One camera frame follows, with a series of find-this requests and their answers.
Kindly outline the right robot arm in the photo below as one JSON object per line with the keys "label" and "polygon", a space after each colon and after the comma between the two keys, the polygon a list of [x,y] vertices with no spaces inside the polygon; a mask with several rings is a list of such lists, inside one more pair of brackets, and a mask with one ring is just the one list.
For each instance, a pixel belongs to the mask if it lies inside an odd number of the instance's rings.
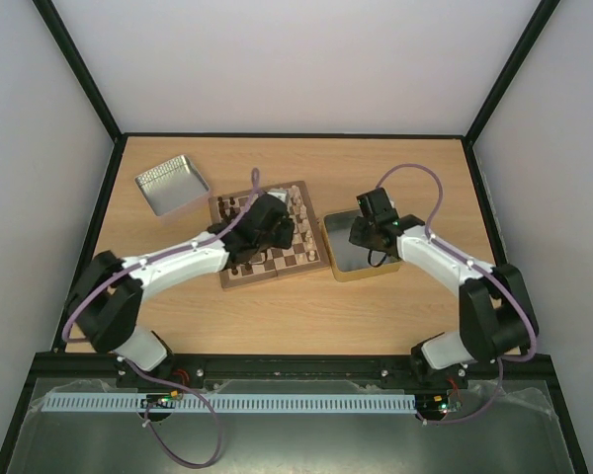
{"label": "right robot arm", "polygon": [[457,365],[504,356],[526,361],[536,353],[539,326],[516,267],[494,267],[463,253],[414,215],[382,223],[358,216],[349,242],[419,268],[458,299],[459,328],[411,350],[411,374],[418,384],[433,386]]}

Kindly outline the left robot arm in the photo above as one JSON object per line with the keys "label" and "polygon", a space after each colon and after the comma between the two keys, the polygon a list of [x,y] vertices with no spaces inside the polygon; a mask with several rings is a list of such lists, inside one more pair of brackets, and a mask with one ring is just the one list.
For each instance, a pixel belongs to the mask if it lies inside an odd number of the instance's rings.
{"label": "left robot arm", "polygon": [[110,251],[98,254],[67,297],[64,342],[75,341],[70,333],[78,327],[97,353],[114,354],[150,381],[169,377],[173,354],[154,332],[138,325],[141,305],[192,278],[248,265],[272,248],[290,248],[295,224],[289,200],[287,191],[271,189],[181,244],[124,259]]}

